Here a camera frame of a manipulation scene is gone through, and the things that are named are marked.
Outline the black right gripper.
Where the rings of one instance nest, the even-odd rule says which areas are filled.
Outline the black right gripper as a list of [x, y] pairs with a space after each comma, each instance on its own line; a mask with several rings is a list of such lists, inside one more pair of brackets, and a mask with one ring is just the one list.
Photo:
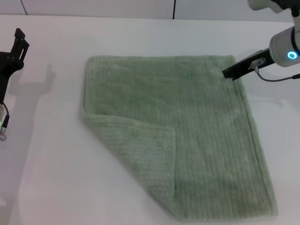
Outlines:
[[225, 79], [236, 80], [241, 78], [242, 76], [253, 72], [255, 70], [255, 66], [251, 66], [252, 62], [255, 60], [263, 59], [263, 63], [257, 66], [259, 69], [267, 67], [273, 64], [273, 59], [270, 54], [269, 49], [259, 50], [254, 54], [246, 57], [245, 59], [239, 61], [238, 63], [224, 69], [222, 71]]

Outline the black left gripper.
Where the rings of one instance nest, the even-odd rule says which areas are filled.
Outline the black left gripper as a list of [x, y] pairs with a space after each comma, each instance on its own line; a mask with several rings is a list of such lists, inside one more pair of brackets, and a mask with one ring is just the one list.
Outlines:
[[20, 28], [15, 30], [15, 41], [11, 52], [0, 52], [0, 102], [4, 102], [11, 75], [23, 68], [23, 61], [29, 48], [25, 34]]

